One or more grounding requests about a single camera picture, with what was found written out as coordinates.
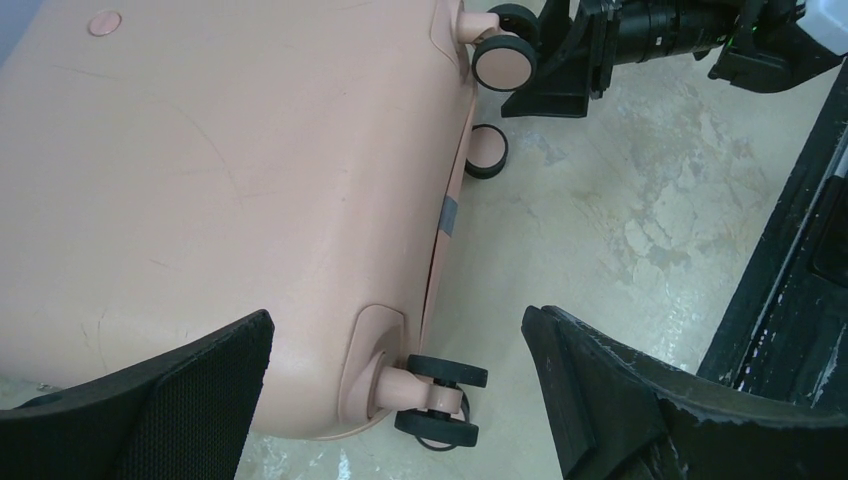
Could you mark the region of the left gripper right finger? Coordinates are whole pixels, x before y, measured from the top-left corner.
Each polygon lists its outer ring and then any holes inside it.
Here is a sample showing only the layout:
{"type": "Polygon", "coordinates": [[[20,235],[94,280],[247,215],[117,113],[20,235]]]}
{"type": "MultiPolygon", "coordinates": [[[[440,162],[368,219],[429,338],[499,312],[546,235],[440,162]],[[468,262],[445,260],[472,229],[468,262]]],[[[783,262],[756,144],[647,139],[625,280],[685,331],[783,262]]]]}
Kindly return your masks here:
{"type": "Polygon", "coordinates": [[[566,479],[843,479],[847,418],[726,387],[528,307],[532,356],[566,479]]]}

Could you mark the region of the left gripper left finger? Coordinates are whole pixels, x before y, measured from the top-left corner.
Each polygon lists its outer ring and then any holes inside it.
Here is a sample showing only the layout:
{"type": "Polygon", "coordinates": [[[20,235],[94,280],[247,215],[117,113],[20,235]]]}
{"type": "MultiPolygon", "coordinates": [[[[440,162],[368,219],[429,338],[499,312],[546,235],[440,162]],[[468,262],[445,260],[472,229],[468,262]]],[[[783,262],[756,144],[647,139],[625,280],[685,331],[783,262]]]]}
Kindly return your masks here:
{"type": "Polygon", "coordinates": [[[1,413],[4,479],[232,479],[274,337],[265,310],[1,413]]]}

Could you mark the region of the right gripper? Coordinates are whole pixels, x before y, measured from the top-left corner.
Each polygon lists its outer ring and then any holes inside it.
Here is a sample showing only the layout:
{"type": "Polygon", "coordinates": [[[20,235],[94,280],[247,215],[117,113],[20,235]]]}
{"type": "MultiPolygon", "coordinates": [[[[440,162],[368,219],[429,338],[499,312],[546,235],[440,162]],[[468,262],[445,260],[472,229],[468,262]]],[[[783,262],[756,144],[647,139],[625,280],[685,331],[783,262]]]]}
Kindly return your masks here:
{"type": "Polygon", "coordinates": [[[616,65],[705,55],[728,40],[738,9],[724,1],[546,0],[538,16],[537,68],[501,106],[504,118],[583,118],[616,65]]]}

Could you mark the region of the pink suitcase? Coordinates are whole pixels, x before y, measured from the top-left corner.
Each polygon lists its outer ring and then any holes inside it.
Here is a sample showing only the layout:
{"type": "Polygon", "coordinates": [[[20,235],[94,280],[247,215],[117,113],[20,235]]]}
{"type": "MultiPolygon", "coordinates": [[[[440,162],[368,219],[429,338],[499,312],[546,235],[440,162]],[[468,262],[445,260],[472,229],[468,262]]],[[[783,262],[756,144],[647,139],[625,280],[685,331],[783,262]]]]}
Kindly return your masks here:
{"type": "Polygon", "coordinates": [[[423,354],[478,91],[536,71],[515,4],[45,1],[1,67],[1,372],[71,387],[264,310],[253,425],[389,414],[473,446],[484,369],[423,354]]]}

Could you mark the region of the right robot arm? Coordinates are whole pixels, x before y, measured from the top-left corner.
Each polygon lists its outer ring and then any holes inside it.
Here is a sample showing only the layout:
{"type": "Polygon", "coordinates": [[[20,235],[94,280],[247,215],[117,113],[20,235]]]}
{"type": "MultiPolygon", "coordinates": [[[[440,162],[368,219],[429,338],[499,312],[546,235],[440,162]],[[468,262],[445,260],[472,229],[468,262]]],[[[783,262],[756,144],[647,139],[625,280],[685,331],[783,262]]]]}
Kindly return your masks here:
{"type": "Polygon", "coordinates": [[[614,67],[720,54],[713,80],[754,93],[794,88],[847,54],[844,1],[548,1],[539,15],[493,7],[506,31],[528,41],[529,83],[503,104],[510,117],[582,118],[610,86],[614,67]]]}

